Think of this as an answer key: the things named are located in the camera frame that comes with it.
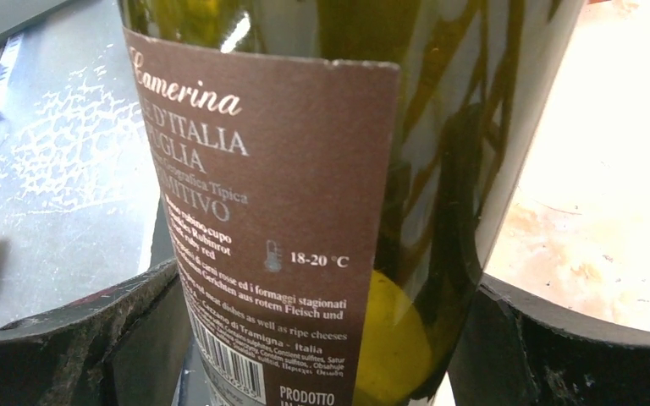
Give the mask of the dark green wine bottle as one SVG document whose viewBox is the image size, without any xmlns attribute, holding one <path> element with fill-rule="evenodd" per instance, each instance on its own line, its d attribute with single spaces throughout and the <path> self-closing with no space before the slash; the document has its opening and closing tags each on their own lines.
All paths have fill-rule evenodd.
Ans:
<svg viewBox="0 0 650 406">
<path fill-rule="evenodd" d="M 206 405 L 430 405 L 581 1 L 121 1 Z"/>
</svg>

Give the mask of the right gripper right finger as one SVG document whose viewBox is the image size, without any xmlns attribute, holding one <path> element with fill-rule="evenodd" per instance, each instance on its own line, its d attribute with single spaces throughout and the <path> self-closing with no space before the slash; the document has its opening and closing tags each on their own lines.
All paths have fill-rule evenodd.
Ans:
<svg viewBox="0 0 650 406">
<path fill-rule="evenodd" d="M 486 275 L 449 380 L 458 405 L 650 405 L 650 332 Z"/>
</svg>

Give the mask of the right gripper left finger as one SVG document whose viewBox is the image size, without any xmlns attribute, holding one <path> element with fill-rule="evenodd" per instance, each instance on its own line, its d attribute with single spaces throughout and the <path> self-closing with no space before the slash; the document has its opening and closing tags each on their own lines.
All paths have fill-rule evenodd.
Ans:
<svg viewBox="0 0 650 406">
<path fill-rule="evenodd" d="M 0 328 L 0 405 L 169 405 L 190 321 L 174 260 Z"/>
</svg>

